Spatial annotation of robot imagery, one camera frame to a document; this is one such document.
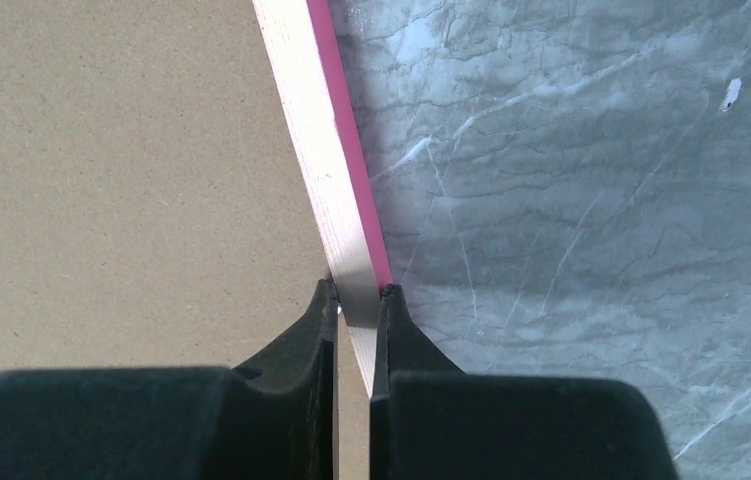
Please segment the brown cardboard backing board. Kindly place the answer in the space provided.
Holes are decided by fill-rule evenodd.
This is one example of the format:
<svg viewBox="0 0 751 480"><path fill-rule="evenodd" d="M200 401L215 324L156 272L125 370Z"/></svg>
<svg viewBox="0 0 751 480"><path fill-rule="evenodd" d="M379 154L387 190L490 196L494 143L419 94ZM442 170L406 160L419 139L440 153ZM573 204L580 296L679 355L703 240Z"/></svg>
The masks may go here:
<svg viewBox="0 0 751 480"><path fill-rule="evenodd" d="M0 1L0 372L235 366L324 249L249 1Z"/></svg>

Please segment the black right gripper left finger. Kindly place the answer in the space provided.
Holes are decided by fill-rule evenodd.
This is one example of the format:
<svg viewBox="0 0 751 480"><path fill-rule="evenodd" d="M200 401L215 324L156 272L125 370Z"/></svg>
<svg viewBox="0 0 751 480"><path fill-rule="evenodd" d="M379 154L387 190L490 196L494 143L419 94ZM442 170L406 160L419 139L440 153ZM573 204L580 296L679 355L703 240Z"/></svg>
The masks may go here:
<svg viewBox="0 0 751 480"><path fill-rule="evenodd" d="M331 479L338 298L237 366L0 372L0 479Z"/></svg>

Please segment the red wooden picture frame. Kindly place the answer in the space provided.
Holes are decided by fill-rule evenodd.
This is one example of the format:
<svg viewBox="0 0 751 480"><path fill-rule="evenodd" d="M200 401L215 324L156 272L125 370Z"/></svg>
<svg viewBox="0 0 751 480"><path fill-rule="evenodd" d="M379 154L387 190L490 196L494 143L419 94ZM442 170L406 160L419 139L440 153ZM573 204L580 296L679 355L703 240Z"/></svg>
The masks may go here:
<svg viewBox="0 0 751 480"><path fill-rule="evenodd" d="M373 390L392 274L326 1L253 4L359 370Z"/></svg>

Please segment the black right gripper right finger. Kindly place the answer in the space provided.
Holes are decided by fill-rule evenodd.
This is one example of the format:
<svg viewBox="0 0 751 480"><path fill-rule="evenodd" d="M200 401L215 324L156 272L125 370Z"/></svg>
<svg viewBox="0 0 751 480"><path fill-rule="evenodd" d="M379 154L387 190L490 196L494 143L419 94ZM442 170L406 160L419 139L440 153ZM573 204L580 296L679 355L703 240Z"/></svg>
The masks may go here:
<svg viewBox="0 0 751 480"><path fill-rule="evenodd" d="M660 422L633 386L469 374L387 286L370 400L373 479L674 479Z"/></svg>

